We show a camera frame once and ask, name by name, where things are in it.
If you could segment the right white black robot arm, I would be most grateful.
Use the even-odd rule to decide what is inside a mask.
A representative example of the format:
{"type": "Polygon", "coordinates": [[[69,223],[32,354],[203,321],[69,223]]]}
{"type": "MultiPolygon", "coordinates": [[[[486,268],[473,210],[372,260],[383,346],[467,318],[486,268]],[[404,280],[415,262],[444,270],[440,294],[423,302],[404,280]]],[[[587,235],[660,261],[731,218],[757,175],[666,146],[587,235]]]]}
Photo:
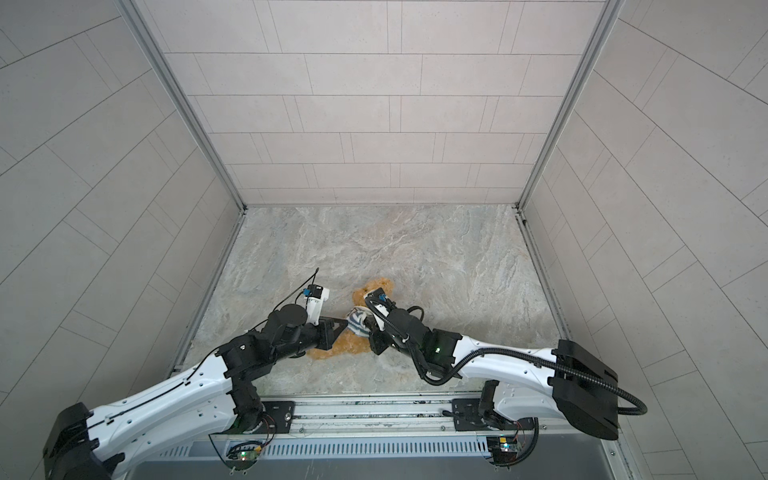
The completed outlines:
{"type": "Polygon", "coordinates": [[[576,342],[554,349],[493,345],[459,333],[431,329],[413,315],[379,299],[368,300],[377,326],[371,339],[410,356],[419,377],[432,386],[455,378],[482,379],[481,414],[496,429],[524,417],[562,418],[576,430],[616,440],[618,375],[576,342]]]}

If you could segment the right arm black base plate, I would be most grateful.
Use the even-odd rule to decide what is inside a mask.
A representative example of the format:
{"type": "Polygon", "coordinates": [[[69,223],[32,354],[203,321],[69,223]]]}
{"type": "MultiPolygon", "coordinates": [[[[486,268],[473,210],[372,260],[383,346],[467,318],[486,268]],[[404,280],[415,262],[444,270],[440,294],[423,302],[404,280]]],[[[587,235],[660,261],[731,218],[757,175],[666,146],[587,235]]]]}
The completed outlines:
{"type": "Polygon", "coordinates": [[[479,398],[456,398],[451,406],[442,411],[448,417],[458,432],[477,431],[534,431],[536,425],[533,418],[509,420],[494,410],[481,410],[479,398]]]}

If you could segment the blue white striped knit sweater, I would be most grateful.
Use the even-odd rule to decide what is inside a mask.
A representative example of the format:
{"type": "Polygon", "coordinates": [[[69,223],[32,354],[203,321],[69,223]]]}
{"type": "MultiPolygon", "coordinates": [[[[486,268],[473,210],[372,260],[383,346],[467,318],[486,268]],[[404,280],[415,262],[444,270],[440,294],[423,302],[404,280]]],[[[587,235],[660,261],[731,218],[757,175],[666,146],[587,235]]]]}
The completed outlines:
{"type": "Polygon", "coordinates": [[[368,338],[378,326],[372,311],[363,306],[354,306],[347,316],[347,328],[355,335],[368,338]]]}

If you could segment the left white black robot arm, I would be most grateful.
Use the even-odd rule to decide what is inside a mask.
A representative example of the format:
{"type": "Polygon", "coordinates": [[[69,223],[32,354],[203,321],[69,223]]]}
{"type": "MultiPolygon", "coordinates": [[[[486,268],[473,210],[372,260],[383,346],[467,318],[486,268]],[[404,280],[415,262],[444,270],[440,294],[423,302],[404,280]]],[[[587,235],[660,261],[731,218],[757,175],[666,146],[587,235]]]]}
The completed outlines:
{"type": "Polygon", "coordinates": [[[148,457],[203,435],[285,433],[254,385],[285,358],[329,350],[347,320],[289,304],[214,348],[195,367],[123,400],[94,409],[78,402],[57,416],[42,451],[48,479],[115,479],[148,457]]]}

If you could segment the brown teddy bear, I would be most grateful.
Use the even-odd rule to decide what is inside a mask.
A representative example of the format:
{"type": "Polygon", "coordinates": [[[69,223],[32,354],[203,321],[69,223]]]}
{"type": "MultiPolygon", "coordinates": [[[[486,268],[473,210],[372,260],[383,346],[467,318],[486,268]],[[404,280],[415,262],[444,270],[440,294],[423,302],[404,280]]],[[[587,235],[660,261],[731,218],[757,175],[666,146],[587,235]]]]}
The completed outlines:
{"type": "Polygon", "coordinates": [[[353,308],[347,315],[348,325],[335,340],[330,350],[312,349],[308,356],[313,360],[326,360],[341,355],[357,355],[371,353],[369,335],[370,329],[365,322],[373,318],[373,313],[364,305],[364,296],[379,288],[390,295],[394,291],[394,282],[388,278],[380,277],[368,281],[363,287],[352,294],[353,308]]]}

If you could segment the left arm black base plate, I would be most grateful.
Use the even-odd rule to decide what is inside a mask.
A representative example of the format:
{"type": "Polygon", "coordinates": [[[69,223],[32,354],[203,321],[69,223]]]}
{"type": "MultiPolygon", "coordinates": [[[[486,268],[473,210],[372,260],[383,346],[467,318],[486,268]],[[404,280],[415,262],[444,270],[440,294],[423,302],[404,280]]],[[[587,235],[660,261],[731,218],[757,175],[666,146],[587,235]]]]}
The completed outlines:
{"type": "Polygon", "coordinates": [[[259,413],[238,416],[225,433],[228,435],[288,434],[295,408],[294,401],[263,402],[259,413]]]}

